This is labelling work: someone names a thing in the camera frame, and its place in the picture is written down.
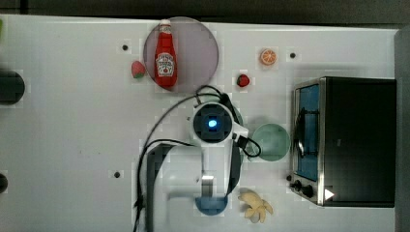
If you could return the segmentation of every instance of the pink plate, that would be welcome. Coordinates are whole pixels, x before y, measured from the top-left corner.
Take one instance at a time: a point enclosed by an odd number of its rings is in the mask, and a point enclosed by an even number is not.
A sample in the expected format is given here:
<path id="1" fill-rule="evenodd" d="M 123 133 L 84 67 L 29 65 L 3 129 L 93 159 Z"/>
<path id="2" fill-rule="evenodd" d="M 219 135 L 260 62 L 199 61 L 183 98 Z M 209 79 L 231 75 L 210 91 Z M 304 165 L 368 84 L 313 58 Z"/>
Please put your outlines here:
<path id="1" fill-rule="evenodd" d="M 201 22 L 189 17 L 171 17 L 171 30 L 177 55 L 178 80 L 166 90 L 193 93 L 208 84 L 218 67 L 218 44 L 211 31 Z M 144 62 L 148 74 L 155 81 L 154 57 L 159 26 L 148 36 L 144 45 Z"/>

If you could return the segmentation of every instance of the toy banana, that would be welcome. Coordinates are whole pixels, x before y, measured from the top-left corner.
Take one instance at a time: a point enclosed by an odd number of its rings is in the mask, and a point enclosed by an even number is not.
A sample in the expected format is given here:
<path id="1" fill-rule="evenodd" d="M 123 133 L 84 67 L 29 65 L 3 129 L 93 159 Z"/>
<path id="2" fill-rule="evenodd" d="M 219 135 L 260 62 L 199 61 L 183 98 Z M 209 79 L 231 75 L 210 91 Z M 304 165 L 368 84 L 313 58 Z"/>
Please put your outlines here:
<path id="1" fill-rule="evenodd" d="M 260 196 L 254 192 L 245 192 L 242 193 L 239 197 L 239 200 L 245 201 L 250 208 L 248 208 L 245 212 L 245 218 L 251 218 L 254 214 L 259 214 L 259 220 L 261 223 L 265 221 L 266 218 L 266 211 L 269 214 L 274 213 L 274 209 L 272 206 L 265 200 L 261 199 Z"/>

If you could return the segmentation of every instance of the oven handle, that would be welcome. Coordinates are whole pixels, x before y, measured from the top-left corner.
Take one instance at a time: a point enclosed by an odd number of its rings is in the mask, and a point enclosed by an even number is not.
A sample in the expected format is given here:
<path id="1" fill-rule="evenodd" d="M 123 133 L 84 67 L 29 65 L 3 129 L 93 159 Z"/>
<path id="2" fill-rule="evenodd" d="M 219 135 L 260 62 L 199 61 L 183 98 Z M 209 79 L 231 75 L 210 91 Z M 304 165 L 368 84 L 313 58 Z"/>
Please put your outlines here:
<path id="1" fill-rule="evenodd" d="M 296 125 L 294 130 L 294 139 L 293 139 L 293 146 L 296 147 L 298 154 L 301 158 L 305 156 L 304 152 L 304 141 L 305 141 L 305 115 L 306 115 L 305 108 L 302 108 L 298 114 L 298 118 L 296 119 Z"/>

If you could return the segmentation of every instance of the ketchup bottle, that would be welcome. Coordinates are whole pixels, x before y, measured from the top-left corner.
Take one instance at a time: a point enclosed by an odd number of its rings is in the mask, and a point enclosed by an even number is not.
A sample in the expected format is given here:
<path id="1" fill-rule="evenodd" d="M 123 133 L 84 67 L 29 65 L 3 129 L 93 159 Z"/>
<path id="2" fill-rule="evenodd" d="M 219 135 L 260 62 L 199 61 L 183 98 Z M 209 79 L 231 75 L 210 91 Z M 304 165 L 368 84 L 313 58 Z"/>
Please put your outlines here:
<path id="1" fill-rule="evenodd" d="M 171 21 L 168 19 L 160 23 L 155 52 L 155 81 L 161 87 L 172 87 L 177 82 L 177 57 L 172 43 Z"/>

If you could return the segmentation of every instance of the dark floor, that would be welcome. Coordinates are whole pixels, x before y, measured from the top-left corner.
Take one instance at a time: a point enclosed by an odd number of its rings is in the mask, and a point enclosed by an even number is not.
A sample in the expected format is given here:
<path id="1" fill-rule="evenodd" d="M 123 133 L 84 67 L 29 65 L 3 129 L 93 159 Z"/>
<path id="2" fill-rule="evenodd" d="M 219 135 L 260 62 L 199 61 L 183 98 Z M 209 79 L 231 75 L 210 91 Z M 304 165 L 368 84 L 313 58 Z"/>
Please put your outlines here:
<path id="1" fill-rule="evenodd" d="M 0 12 L 130 18 L 185 15 L 203 21 L 397 28 L 410 22 L 410 1 L 1 0 Z"/>

